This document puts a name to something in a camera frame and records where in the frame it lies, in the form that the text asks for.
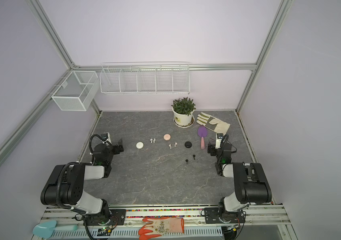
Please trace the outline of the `white earbud charging case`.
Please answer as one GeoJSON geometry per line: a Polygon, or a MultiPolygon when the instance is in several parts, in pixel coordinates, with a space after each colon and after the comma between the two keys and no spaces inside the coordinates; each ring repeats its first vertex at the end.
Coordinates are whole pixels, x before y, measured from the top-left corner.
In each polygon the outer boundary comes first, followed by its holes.
{"type": "Polygon", "coordinates": [[[136,148],[137,149],[142,149],[144,147],[144,143],[143,142],[138,142],[137,144],[136,144],[136,148]]]}

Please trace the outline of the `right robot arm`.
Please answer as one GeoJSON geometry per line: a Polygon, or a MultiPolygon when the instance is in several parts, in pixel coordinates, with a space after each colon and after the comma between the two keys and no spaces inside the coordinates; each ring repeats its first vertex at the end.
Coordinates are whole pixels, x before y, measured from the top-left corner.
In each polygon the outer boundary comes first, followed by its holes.
{"type": "Polygon", "coordinates": [[[205,208],[203,215],[207,224],[243,224],[245,208],[251,204],[270,203],[272,192],[260,163],[232,162],[236,153],[228,142],[228,135],[216,135],[216,143],[208,144],[207,153],[216,157],[215,169],[220,177],[233,179],[234,192],[221,198],[217,207],[205,208]]]}

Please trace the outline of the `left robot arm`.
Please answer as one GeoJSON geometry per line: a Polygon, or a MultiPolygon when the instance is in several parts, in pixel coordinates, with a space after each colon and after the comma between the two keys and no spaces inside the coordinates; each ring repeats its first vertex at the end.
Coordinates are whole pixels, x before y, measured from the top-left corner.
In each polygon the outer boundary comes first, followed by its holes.
{"type": "Polygon", "coordinates": [[[91,154],[89,163],[70,162],[54,167],[42,190],[41,203],[74,212],[75,219],[83,221],[86,226],[121,226],[125,211],[110,210],[106,200],[84,190],[84,183],[110,176],[113,157],[124,151],[123,141],[113,145],[109,133],[93,134],[88,148],[91,154]]]}

